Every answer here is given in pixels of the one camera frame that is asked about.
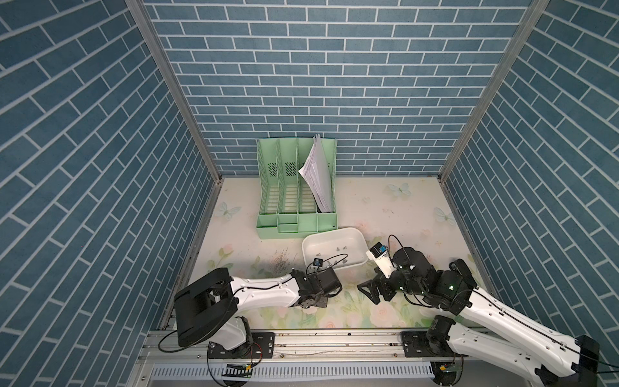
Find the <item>table surface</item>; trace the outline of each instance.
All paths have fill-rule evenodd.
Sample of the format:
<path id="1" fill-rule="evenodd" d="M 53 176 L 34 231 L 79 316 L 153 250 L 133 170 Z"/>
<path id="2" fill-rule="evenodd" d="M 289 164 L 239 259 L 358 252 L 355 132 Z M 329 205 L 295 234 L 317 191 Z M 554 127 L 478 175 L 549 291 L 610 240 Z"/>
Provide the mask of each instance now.
<path id="1" fill-rule="evenodd" d="M 202 248 L 193 282 L 217 267 L 231 276 L 269 278 L 304 270 L 302 238 L 261 240 L 256 233 L 260 202 L 259 178 L 226 178 Z M 396 235 L 405 246 L 421 251 L 437 269 L 462 258 L 485 287 L 447 200 L 435 178 L 335 179 L 338 227 L 355 227 L 368 246 L 387 245 Z M 357 284 L 374 277 L 375 263 L 338 270 L 343 291 L 327 308 L 260 308 L 243 312 L 252 329 L 427 327 L 437 309 L 408 304 L 402 294 L 374 305 Z"/>

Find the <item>paper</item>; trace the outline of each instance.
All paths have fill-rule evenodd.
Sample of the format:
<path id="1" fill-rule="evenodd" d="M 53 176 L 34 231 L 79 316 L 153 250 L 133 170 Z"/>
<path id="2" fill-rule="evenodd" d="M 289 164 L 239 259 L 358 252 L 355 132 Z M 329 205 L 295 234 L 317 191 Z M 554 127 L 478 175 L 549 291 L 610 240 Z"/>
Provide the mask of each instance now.
<path id="1" fill-rule="evenodd" d="M 324 155 L 320 135 L 314 137 L 314 145 L 309 152 L 305 165 L 299 169 L 299 174 L 307 182 L 311 192 L 314 194 L 316 204 L 321 212 L 333 212 L 333 200 L 331 190 L 331 175 L 327 158 Z"/>

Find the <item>black cable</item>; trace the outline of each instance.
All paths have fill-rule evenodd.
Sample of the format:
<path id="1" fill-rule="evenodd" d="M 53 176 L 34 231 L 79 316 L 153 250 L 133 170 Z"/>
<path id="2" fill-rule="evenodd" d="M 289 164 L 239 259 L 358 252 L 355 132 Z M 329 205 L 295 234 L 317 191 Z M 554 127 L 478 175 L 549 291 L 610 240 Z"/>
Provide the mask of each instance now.
<path id="1" fill-rule="evenodd" d="M 346 255 L 346 256 L 345 256 L 344 258 L 340 259 L 338 262 L 334 263 L 333 265 L 331 265 L 331 266 L 327 267 L 326 269 L 322 269 L 322 270 L 316 270 L 316 271 L 313 271 L 313 272 L 311 272 L 311 273 L 309 273 L 309 274 L 307 274 L 307 275 L 309 276 L 309 275 L 311 275 L 311 274 L 316 274 L 316 273 L 320 273 L 321 271 L 326 271 L 326 270 L 329 270 L 330 268 L 334 267 L 336 264 L 338 264 L 338 263 L 342 262 L 343 260 L 345 260 L 346 258 L 348 258 L 348 254 L 346 254 L 346 253 L 342 253 L 342 254 L 334 255 L 334 256 L 332 256 L 331 258 L 335 258 L 335 257 L 342 256 L 342 255 Z M 327 259 L 325 259 L 322 263 L 325 263 L 326 261 L 330 260 L 331 258 L 327 258 Z"/>
<path id="2" fill-rule="evenodd" d="M 329 257 L 329 258 L 325 259 L 324 261 L 322 261 L 322 263 L 324 264 L 326 261 L 330 260 L 331 258 L 339 257 L 339 256 L 342 256 L 342 255 L 346 255 L 346 256 L 345 256 L 343 259 L 339 260 L 338 262 L 334 263 L 333 265 L 329 266 L 329 267 L 333 267 L 333 266 L 335 266 L 336 264 L 338 264 L 338 263 L 340 263 L 341 261 L 343 261 L 345 258 L 348 258 L 348 254 L 346 254 L 346 253 L 342 253 L 342 254 L 334 255 L 334 256 L 332 256 L 332 257 Z M 317 270 L 317 271 L 314 271 L 314 272 L 308 273 L 308 270 L 310 269 L 310 266 L 312 266 L 313 264 L 314 264 L 313 262 L 310 262 L 310 264 L 308 265 L 308 267 L 306 267 L 306 268 L 305 268 L 305 276 L 308 276 L 308 275 L 310 275 L 310 274 L 313 274 L 313 273 L 316 273 L 316 272 L 318 272 L 318 271 L 319 271 L 319 270 Z"/>
<path id="3" fill-rule="evenodd" d="M 213 379 L 213 381 L 214 381 L 215 383 L 217 383 L 217 384 L 218 384 L 218 385 L 220 385 L 221 387 L 228 387 L 227 385 L 223 385 L 223 384 L 219 383 L 219 382 L 217 381 L 217 379 L 215 379 L 215 377 L 213 376 L 213 373 L 210 371 L 210 366 L 209 366 L 209 350 L 208 350 L 208 348 L 207 348 L 207 350 L 206 350 L 206 369 L 209 371 L 210 378 L 211 378 L 211 379 Z"/>
<path id="4" fill-rule="evenodd" d="M 393 234 L 389 234 L 389 236 L 387 237 L 387 251 L 389 252 L 389 254 L 391 254 L 391 237 L 394 237 L 397 240 L 397 242 L 400 244 L 400 247 L 404 249 L 404 245 L 402 244 L 402 242 L 400 242 L 397 236 Z M 406 257 L 410 259 L 409 255 L 406 253 L 406 250 L 404 250 L 404 253 L 406 254 Z"/>
<path id="5" fill-rule="evenodd" d="M 426 308 L 434 308 L 432 305 L 424 305 L 424 304 L 422 304 L 422 302 L 419 300 L 419 298 L 417 298 L 417 295 L 416 295 L 416 294 L 414 294 L 414 293 L 413 293 L 413 297 L 415 297 L 415 299 L 417 300 L 417 302 L 418 302 L 421 306 L 426 307 Z"/>
<path id="6" fill-rule="evenodd" d="M 458 293 L 454 296 L 454 298 L 451 300 L 451 302 L 449 303 L 449 306 L 447 307 L 447 309 L 445 309 L 445 310 L 449 310 L 449 309 L 451 309 L 451 307 L 453 307 L 453 306 L 454 306 L 454 302 L 456 302 L 456 301 L 458 301 L 458 303 L 459 303 L 460 305 L 462 305 L 462 306 L 464 306 L 464 307 L 467 307 L 468 305 L 466 305 L 464 302 L 462 302 L 462 301 L 460 301 L 460 300 L 456 300 L 456 298 L 457 298 L 460 294 L 462 294 L 462 293 L 464 293 L 464 292 L 473 292 L 473 289 L 464 289 L 464 290 L 461 290 L 460 292 L 458 292 Z"/>
<path id="7" fill-rule="evenodd" d="M 165 340 L 166 338 L 168 338 L 168 336 L 170 336 L 171 334 L 173 334 L 176 331 L 172 331 L 170 333 L 168 333 L 167 335 L 165 335 L 161 340 L 159 340 L 159 343 L 157 344 L 157 348 L 161 351 L 164 352 L 166 354 L 174 354 L 175 352 L 181 352 L 182 350 L 185 350 L 189 347 L 195 346 L 196 344 L 200 344 L 202 341 L 205 341 L 208 337 L 210 337 L 210 335 L 212 333 L 214 333 L 214 331 L 216 329 L 219 330 L 218 325 L 221 324 L 223 322 L 223 319 L 225 319 L 226 313 L 228 312 L 228 309 L 230 309 L 230 307 L 232 306 L 232 303 L 234 302 L 235 299 L 235 295 L 240 292 L 243 289 L 256 289 L 256 290 L 269 290 L 269 289 L 273 289 L 275 287 L 278 287 L 279 285 L 284 285 L 286 282 L 292 280 L 294 277 L 290 277 L 287 280 L 283 281 L 283 282 L 278 282 L 273 286 L 269 286 L 269 287 L 253 287 L 253 286 L 245 286 L 245 287 L 240 287 L 239 289 L 236 289 L 234 291 L 234 293 L 232 293 L 232 296 L 230 297 L 230 301 L 228 302 L 228 306 L 226 306 L 226 309 L 224 309 L 223 313 L 222 313 L 222 318 L 217 322 L 217 324 L 215 324 L 215 326 L 208 332 L 206 333 L 204 336 L 202 336 L 200 339 L 196 340 L 195 342 L 191 343 L 188 346 L 185 347 L 180 347 L 177 349 L 173 349 L 173 350 L 167 350 L 167 349 L 163 349 L 161 348 L 161 343 L 163 342 L 163 340 Z"/>
<path id="8" fill-rule="evenodd" d="M 462 364 L 460 366 L 460 375 L 458 375 L 458 379 L 456 379 L 455 382 L 451 383 L 452 386 L 455 386 L 456 384 L 458 384 L 460 379 L 462 379 L 462 374 L 464 373 L 464 355 L 460 355 L 460 362 Z"/>
<path id="9" fill-rule="evenodd" d="M 340 284 L 340 289 L 339 289 L 336 293 L 333 293 L 333 294 L 326 294 L 326 295 L 325 295 L 325 297 L 327 297 L 327 298 L 333 298 L 333 297 L 335 297 L 336 295 L 340 294 L 340 292 L 341 292 L 341 291 L 342 291 L 342 285 Z"/>
<path id="10" fill-rule="evenodd" d="M 411 305 L 415 305 L 416 307 L 433 308 L 433 307 L 426 307 L 425 305 L 422 305 L 421 303 L 414 303 L 413 301 L 409 300 L 408 297 L 406 297 L 406 293 L 402 293 L 402 295 L 404 296 L 404 299 L 406 299 Z"/>
<path id="11" fill-rule="evenodd" d="M 586 357 L 587 359 L 589 359 L 589 360 L 593 360 L 593 361 L 595 361 L 595 362 L 597 362 L 597 363 L 599 363 L 599 364 L 604 364 L 604 365 L 607 365 L 607 366 L 612 367 L 612 368 L 619 368 L 619 365 L 614 365 L 614 364 L 610 364 L 610 363 L 603 362 L 603 361 L 601 361 L 601 360 L 599 360 L 599 359 L 594 359 L 594 358 L 593 358 L 593 357 L 591 357 L 591 356 L 584 355 L 584 354 L 582 354 L 582 353 L 578 352 L 577 350 L 572 349 L 572 348 L 570 348 L 570 347 L 568 347 L 568 346 L 564 345 L 564 344 L 563 344 L 563 343 L 561 343 L 560 341 L 557 341 L 556 339 L 554 339 L 554 338 L 552 338 L 552 337 L 548 336 L 548 335 L 547 335 L 547 334 L 545 334 L 544 332 L 541 332 L 541 331 L 539 331 L 538 329 L 533 328 L 532 326 L 528 325 L 527 323 L 525 323 L 525 322 L 523 322 L 523 321 L 520 321 L 520 320 L 519 320 L 519 319 L 517 319 L 516 317 L 514 317 L 514 316 L 510 315 L 508 312 L 506 312 L 506 311 L 502 310 L 502 309 L 501 309 L 501 308 L 499 308 L 499 307 L 498 307 L 498 306 L 497 306 L 494 302 L 492 302 L 492 300 L 490 300 L 488 297 L 484 296 L 484 295 L 483 295 L 483 294 L 481 294 L 480 292 L 477 292 L 477 291 L 475 291 L 475 290 L 472 290 L 472 291 L 473 291 L 473 292 L 475 292 L 475 293 L 477 293 L 477 294 L 479 294 L 479 295 L 480 295 L 480 296 L 482 296 L 483 298 L 485 298 L 485 299 L 486 299 L 486 301 L 488 301 L 489 303 L 491 303 L 493 307 L 495 307 L 495 308 L 499 309 L 499 310 L 500 310 L 500 311 L 501 311 L 504 315 L 506 315 L 507 317 L 510 317 L 510 318 L 512 318 L 512 319 L 514 319 L 514 320 L 516 320 L 518 323 L 520 323 L 520 324 L 524 325 L 525 327 L 527 327 L 527 328 L 531 329 L 532 331 L 535 331 L 535 332 L 537 332 L 537 333 L 541 334 L 542 336 L 544 336 L 544 337 L 546 337 L 547 339 L 551 340 L 551 341 L 552 341 L 552 342 L 554 342 L 555 344 L 559 344 L 559 345 L 560 345 L 560 346 L 562 346 L 563 348 L 567 348 L 567 349 L 569 349 L 570 351 L 574 352 L 575 354 L 578 354 L 578 355 L 580 355 L 580 356 Z M 596 373 L 611 373 L 611 372 L 602 371 L 602 372 L 596 372 Z"/>

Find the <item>blue brick wallpaper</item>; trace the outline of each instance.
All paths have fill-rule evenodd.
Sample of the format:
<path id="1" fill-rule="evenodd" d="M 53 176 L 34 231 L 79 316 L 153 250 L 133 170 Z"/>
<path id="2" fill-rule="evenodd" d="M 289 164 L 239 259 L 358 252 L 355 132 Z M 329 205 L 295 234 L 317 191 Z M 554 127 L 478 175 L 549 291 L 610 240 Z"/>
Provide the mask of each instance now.
<path id="1" fill-rule="evenodd" d="M 0 386 L 116 386 L 212 179 L 123 0 L 0 1 Z"/>
<path id="2" fill-rule="evenodd" d="M 337 138 L 339 173 L 437 174 L 530 0 L 147 0 L 224 174 Z"/>
<path id="3" fill-rule="evenodd" d="M 616 1 L 551 0 L 448 178 L 501 298 L 614 364 L 618 20 Z"/>

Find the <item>metal frame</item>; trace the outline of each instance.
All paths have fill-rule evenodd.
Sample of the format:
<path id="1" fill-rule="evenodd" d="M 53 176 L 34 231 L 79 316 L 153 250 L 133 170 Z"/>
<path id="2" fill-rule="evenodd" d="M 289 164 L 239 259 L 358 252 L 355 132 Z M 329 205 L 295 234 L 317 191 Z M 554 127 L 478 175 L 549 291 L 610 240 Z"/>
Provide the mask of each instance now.
<path id="1" fill-rule="evenodd" d="M 142 38 L 146 42 L 150 53 L 155 60 L 155 64 L 157 68 L 161 72 L 163 76 L 163 80 L 165 81 L 170 93 L 172 94 L 172 98 L 174 98 L 174 102 L 176 102 L 176 106 L 178 110 L 181 112 L 181 116 L 185 123 L 187 124 L 187 128 L 189 129 L 189 133 L 191 137 L 193 137 L 198 151 L 202 155 L 204 159 L 204 163 L 206 167 L 209 169 L 210 174 L 213 176 L 216 184 L 219 184 L 222 176 L 221 173 L 217 170 L 217 165 L 210 155 L 209 148 L 206 145 L 204 137 L 200 132 L 200 127 L 197 124 L 196 117 L 193 115 L 187 98 L 183 93 L 183 89 L 181 85 L 178 83 L 178 79 L 172 69 L 172 65 L 168 60 L 168 56 L 165 54 L 165 50 L 163 49 L 163 45 L 161 41 L 157 37 L 157 32 L 155 31 L 155 26 L 153 25 L 146 8 L 144 7 L 143 0 L 126 0 L 127 7 L 129 8 L 129 12 L 133 19 L 136 21 L 137 28 L 140 30 L 142 34 Z"/>
<path id="2" fill-rule="evenodd" d="M 520 50 L 524 46 L 533 28 L 539 20 L 542 12 L 546 8 L 549 0 L 532 0 L 531 5 L 527 8 L 520 25 L 518 26 L 513 38 L 510 39 L 503 57 L 498 63 L 494 74 L 492 75 L 488 85 L 484 88 L 480 96 L 477 106 L 473 109 L 468 122 L 462 130 L 460 138 L 456 141 L 453 151 L 449 154 L 447 161 L 439 172 L 439 183 L 441 189 L 449 203 L 449 206 L 454 214 L 456 222 L 464 239 L 469 247 L 469 250 L 474 258 L 475 264 L 478 267 L 481 277 L 485 281 L 488 292 L 497 295 L 494 284 L 488 275 L 485 266 L 480 258 L 479 252 L 473 243 L 469 230 L 466 227 L 460 213 L 451 199 L 450 192 L 445 184 L 447 177 L 453 170 L 458 158 L 464 151 L 468 141 L 473 136 L 477 126 L 481 122 L 482 117 L 486 113 L 491 101 L 496 95 L 498 89 L 503 83 L 509 70 L 514 64 Z M 207 205 L 202 213 L 199 226 L 194 235 L 188 255 L 185 259 L 181 272 L 177 278 L 172 294 L 186 286 L 191 276 L 195 257 L 199 251 L 204 235 L 213 213 L 217 196 L 221 190 L 222 176 L 217 169 L 217 166 L 211 157 L 206 142 L 200 132 L 198 123 L 189 107 L 188 101 L 184 96 L 182 88 L 178 83 L 171 64 L 165 54 L 165 50 L 161 41 L 157 37 L 154 25 L 144 7 L 143 0 L 126 0 L 127 6 L 137 27 L 140 30 L 144 40 L 162 73 L 163 79 L 166 82 L 174 101 L 187 124 L 192 138 L 196 142 L 196 146 L 206 163 L 207 168 L 214 178 L 214 188 L 210 194 Z M 161 338 L 170 332 L 169 329 L 175 323 L 173 314 L 173 299 L 168 302 L 167 308 L 160 321 L 159 326 L 161 331 L 151 331 L 148 333 L 144 342 L 143 348 L 138 356 L 135 367 L 131 373 L 126 386 L 128 387 L 146 387 L 150 382 L 150 375 L 157 363 L 201 363 L 205 359 L 200 360 L 207 352 L 207 343 L 198 344 L 182 352 L 175 354 L 164 354 L 157 349 L 157 344 Z M 276 356 L 273 359 L 265 359 L 266 363 L 295 363 L 295 362 L 324 362 L 324 356 L 328 355 L 331 362 L 376 362 L 390 361 L 395 363 L 404 363 L 411 360 L 450 360 L 444 357 L 432 358 L 406 358 L 402 346 L 400 333 L 403 330 L 424 332 L 426 329 L 276 329 L 268 330 L 275 332 L 274 352 Z M 487 333 L 485 328 L 479 329 L 481 332 Z M 176 334 L 170 335 L 164 342 L 164 347 L 176 348 Z M 213 364 L 222 362 L 223 360 L 210 360 Z"/>
<path id="3" fill-rule="evenodd" d="M 475 133 L 475 130 L 477 130 L 479 122 L 481 122 L 484 114 L 486 114 L 490 103 L 499 91 L 505 77 L 509 74 L 511 66 L 514 62 L 516 62 L 518 54 L 520 54 L 520 51 L 531 35 L 531 32 L 533 32 L 533 28 L 542 16 L 548 2 L 549 0 L 532 0 L 524 15 L 522 15 L 522 20 L 520 21 L 514 36 L 509 40 L 503 56 L 496 66 L 494 74 L 492 74 L 488 85 L 484 88 L 477 105 L 473 108 L 473 112 L 471 112 L 471 115 L 469 116 L 469 120 L 462 129 L 460 137 L 458 137 L 458 140 L 454 144 L 453 150 L 447 156 L 445 164 L 443 164 L 438 173 L 441 181 L 445 181 L 454 169 L 458 158 L 464 151 L 464 148 L 466 148 L 466 145 L 469 143 L 469 140 L 473 136 L 473 133 Z"/>
<path id="4" fill-rule="evenodd" d="M 492 279 L 490 278 L 490 275 L 488 274 L 488 271 L 486 270 L 486 265 L 483 263 L 481 255 L 479 254 L 479 250 L 475 246 L 475 243 L 473 242 L 473 238 L 470 236 L 469 228 L 466 226 L 466 223 L 464 223 L 464 219 L 460 215 L 460 211 L 458 210 L 456 206 L 456 202 L 454 202 L 453 198 L 451 197 L 451 192 L 449 191 L 449 188 L 447 187 L 446 182 L 439 179 L 438 183 L 441 186 L 441 189 L 443 190 L 443 195 L 445 196 L 445 199 L 447 199 L 447 203 L 449 204 L 451 213 L 454 214 L 456 224 L 458 224 L 458 228 L 462 232 L 464 241 L 466 242 L 466 245 L 469 247 L 470 254 L 471 256 L 473 256 L 473 261 L 475 262 L 475 266 L 477 267 L 477 270 L 479 271 L 479 275 L 482 277 L 483 282 L 486 285 L 486 291 L 492 294 L 493 296 L 497 297 L 498 299 L 500 299 L 499 293 L 495 287 L 495 284 L 494 282 L 492 282 Z"/>
<path id="5" fill-rule="evenodd" d="M 485 328 L 476 329 L 489 333 Z M 389 361 L 393 365 L 411 361 L 450 361 L 451 357 L 409 357 L 404 355 L 402 331 L 415 331 L 422 334 L 427 328 L 418 329 L 253 329 L 252 332 L 274 332 L 273 359 L 263 363 L 308 363 L 325 362 L 380 362 Z M 159 340 L 169 331 L 148 333 L 142 350 L 127 382 L 128 387 L 146 387 L 150 374 L 156 364 L 204 363 L 208 342 L 192 346 L 182 352 L 166 354 L 157 349 Z M 163 343 L 163 348 L 178 348 L 176 334 L 171 334 Z M 229 360 L 209 359 L 214 367 Z"/>
<path id="6" fill-rule="evenodd" d="M 200 252 L 200 248 L 202 247 L 202 242 L 204 241 L 206 230 L 209 227 L 210 218 L 212 217 L 213 211 L 215 210 L 215 204 L 217 203 L 219 192 L 221 192 L 222 190 L 222 183 L 223 180 L 221 180 L 219 184 L 214 184 L 213 188 L 210 191 L 209 200 L 206 202 L 206 206 L 204 206 L 204 210 L 202 211 L 200 222 L 198 223 L 196 232 L 193 236 L 193 239 L 191 240 L 191 245 L 187 250 L 187 255 L 183 260 L 183 266 L 181 267 L 181 270 L 178 273 L 178 277 L 176 277 L 174 286 L 172 287 L 170 299 L 168 300 L 165 310 L 163 311 L 162 318 L 157 325 L 161 329 L 166 329 L 170 325 L 172 311 L 174 310 L 174 294 L 176 294 L 182 288 L 186 287 L 189 283 L 189 278 L 191 277 L 193 268 L 196 265 L 197 254 L 198 252 Z"/>

